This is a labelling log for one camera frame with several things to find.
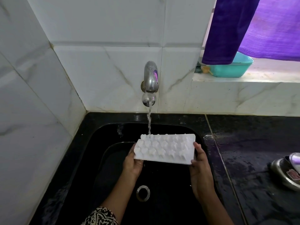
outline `running water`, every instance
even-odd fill
[[[148,118],[148,134],[151,134],[151,108],[152,108],[152,101],[149,102],[149,112],[147,113],[147,118]]]

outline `sink drain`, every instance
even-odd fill
[[[146,185],[141,185],[140,187],[137,188],[136,195],[137,195],[137,199],[140,202],[146,202],[150,197],[150,189]]]

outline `wet countertop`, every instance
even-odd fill
[[[300,193],[276,183],[267,168],[273,160],[300,151],[300,118],[184,114],[151,117],[153,124],[186,126],[203,138],[216,188],[235,224],[300,224]],[[88,113],[30,224],[56,223],[91,136],[110,123],[147,123],[147,117],[137,113]]]

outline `curtain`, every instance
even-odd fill
[[[260,0],[239,52],[300,61],[300,0]]]
[[[202,63],[232,63],[259,1],[217,0]]]

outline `white ice tray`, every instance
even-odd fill
[[[141,135],[134,147],[135,159],[191,164],[195,134]]]

